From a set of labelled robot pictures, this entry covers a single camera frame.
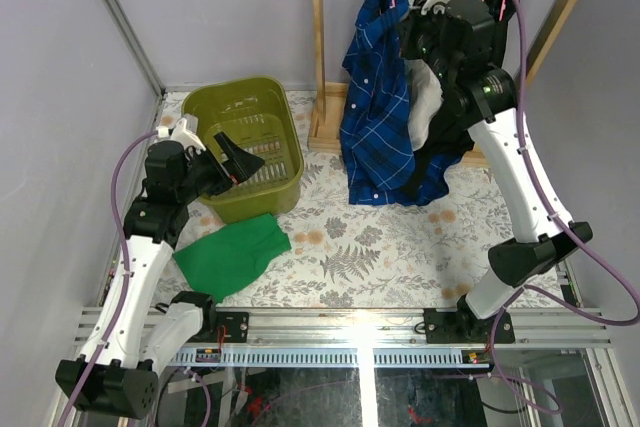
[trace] plastic basket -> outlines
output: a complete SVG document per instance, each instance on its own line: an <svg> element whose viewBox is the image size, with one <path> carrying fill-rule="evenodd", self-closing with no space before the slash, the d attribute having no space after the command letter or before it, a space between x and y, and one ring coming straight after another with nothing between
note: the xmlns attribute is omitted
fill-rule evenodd
<svg viewBox="0 0 640 427"><path fill-rule="evenodd" d="M219 160L213 139L225 132L233 142L265 160L251 179L216 197L200 200L229 224L289 212L300 198L304 161L284 88L270 77L251 77L195 90L182 105L198 118L197 133Z"/></svg>

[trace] wooden pole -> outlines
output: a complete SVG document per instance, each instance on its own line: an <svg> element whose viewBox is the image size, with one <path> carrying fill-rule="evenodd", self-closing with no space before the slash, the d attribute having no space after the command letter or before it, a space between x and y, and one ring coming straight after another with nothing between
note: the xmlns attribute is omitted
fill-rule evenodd
<svg viewBox="0 0 640 427"><path fill-rule="evenodd" d="M314 115L317 118L318 125L324 125L326 120L323 2L323 0L313 0L313 31L315 37L316 83L318 84L318 97L316 100Z"/></svg>
<svg viewBox="0 0 640 427"><path fill-rule="evenodd" d="M556 0L540 28L527 57L527 84L531 84L542 67L551 46L558 38L578 0Z"/></svg>

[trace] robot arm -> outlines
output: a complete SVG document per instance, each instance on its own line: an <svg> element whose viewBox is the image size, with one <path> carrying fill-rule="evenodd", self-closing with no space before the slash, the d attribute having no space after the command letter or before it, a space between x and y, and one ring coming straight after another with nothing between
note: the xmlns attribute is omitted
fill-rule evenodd
<svg viewBox="0 0 640 427"><path fill-rule="evenodd" d="M516 88L511 76L492 64L496 20L481 0L415 0L398 27L403 56L421 59L440 79L442 109L448 109L477 142L493 169L511 217L514 238L489 250L490 269L458 302L463 330L485 329L528 279L543 274L576 250L548 215L519 151ZM525 136L528 137L525 123ZM553 190L531 139L527 150L558 216L583 242L593 234L574 222Z"/></svg>
<svg viewBox="0 0 640 427"><path fill-rule="evenodd" d="M159 129L159 141L147 150L142 193L124 218L129 272L122 251L98 322L77 360L63 360L56 382L70 396L99 346L104 346L82 386L75 407L141 419L151 409L158 376L190 338L216 332L214 300L207 294L181 292L153 331L141 341L156 284L170 260L189 213L200 195L219 195L249 179L264 161L237 147L224 134L214 136L227 160L220 163L182 118L175 128ZM118 311L125 276L124 304Z"/></svg>

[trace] green towel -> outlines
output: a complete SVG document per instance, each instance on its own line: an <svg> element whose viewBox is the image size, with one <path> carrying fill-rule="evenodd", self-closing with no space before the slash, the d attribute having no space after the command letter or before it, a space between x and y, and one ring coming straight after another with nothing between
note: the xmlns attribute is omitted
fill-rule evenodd
<svg viewBox="0 0 640 427"><path fill-rule="evenodd" d="M291 250L271 214L230 224L173 254L189 286L221 302L256 280L271 259Z"/></svg>

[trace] blue checkered shirt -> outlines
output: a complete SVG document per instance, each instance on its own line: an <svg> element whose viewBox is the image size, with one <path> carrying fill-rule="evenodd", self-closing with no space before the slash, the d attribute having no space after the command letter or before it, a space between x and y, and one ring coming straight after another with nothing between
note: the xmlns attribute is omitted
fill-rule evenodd
<svg viewBox="0 0 640 427"><path fill-rule="evenodd" d="M400 39L394 29L409 11L408 0L365 0L342 66L351 75L340 142L349 184L349 203L426 205L449 193L447 167L460 161L436 155L417 198L397 190L415 168L409 139L409 86Z"/></svg>

